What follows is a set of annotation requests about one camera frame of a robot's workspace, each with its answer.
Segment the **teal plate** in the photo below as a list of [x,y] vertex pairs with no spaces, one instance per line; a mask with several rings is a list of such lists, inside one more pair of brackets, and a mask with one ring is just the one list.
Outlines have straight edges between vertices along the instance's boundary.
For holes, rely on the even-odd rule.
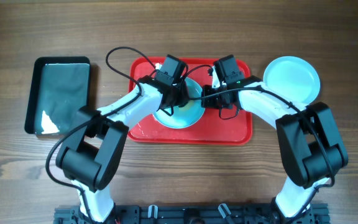
[[314,67],[295,56],[282,56],[271,61],[264,71],[263,81],[271,90],[305,104],[317,99],[321,89]]
[[[186,78],[186,84],[190,98],[197,98],[201,96],[202,88],[201,86],[191,78]],[[175,114],[173,107],[173,115],[169,116],[164,113],[162,110],[158,110],[153,114],[153,117],[162,125],[172,128],[172,129],[183,129],[190,127],[191,125],[197,123],[202,115],[204,114],[205,109],[201,106],[201,100],[190,100],[188,103],[193,103],[195,105],[195,111],[191,114]]]

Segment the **teal plate top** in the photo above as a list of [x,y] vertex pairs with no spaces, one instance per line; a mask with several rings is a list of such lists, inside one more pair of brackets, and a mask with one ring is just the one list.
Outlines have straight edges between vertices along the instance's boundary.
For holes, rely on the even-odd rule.
[[271,61],[264,71],[263,81],[271,90],[305,104],[317,99],[321,89],[314,67],[295,56],[282,56]]

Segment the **green yellow sponge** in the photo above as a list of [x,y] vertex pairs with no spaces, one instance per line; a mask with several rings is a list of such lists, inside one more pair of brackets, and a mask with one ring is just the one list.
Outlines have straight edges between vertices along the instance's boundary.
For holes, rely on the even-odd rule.
[[176,106],[174,109],[175,114],[191,114],[195,111],[195,105],[193,103],[187,103],[185,106]]

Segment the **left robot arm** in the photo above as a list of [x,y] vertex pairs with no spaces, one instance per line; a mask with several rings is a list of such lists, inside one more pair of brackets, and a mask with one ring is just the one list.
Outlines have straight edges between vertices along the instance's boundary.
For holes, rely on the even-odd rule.
[[135,88],[111,105],[97,110],[78,110],[71,130],[51,152],[55,164],[70,180],[68,187],[80,198],[79,220],[85,223],[109,222],[114,211],[109,183],[119,166],[128,132],[145,117],[188,101],[186,82],[172,83],[143,77]]

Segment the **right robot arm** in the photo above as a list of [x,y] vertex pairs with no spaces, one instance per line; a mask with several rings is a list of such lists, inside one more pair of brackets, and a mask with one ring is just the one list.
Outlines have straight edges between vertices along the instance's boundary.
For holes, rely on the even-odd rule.
[[219,87],[205,85],[201,104],[217,109],[235,105],[276,130],[287,179],[273,204],[287,222],[301,217],[318,190],[332,187],[335,175],[348,164],[332,111],[323,102],[292,101],[258,78],[246,78]]

